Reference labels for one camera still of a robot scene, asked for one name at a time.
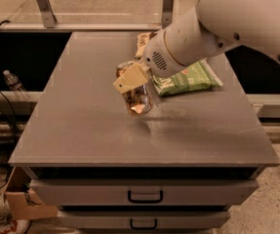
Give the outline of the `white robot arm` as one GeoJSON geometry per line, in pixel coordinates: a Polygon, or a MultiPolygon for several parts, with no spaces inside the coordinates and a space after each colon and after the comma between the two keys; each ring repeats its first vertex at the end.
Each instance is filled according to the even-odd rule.
{"type": "Polygon", "coordinates": [[[124,94],[151,76],[171,77],[192,63],[238,46],[280,63],[280,0],[195,0],[195,5],[143,49],[113,86],[124,94]]]}

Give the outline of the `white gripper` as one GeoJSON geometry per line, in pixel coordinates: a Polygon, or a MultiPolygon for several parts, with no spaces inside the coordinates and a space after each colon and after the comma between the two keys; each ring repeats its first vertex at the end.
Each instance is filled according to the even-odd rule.
{"type": "Polygon", "coordinates": [[[142,60],[145,64],[127,61],[117,66],[117,78],[113,86],[119,93],[124,94],[146,84],[150,70],[157,77],[168,78],[185,69],[185,66],[178,63],[168,51],[163,29],[145,45],[142,60]]]}

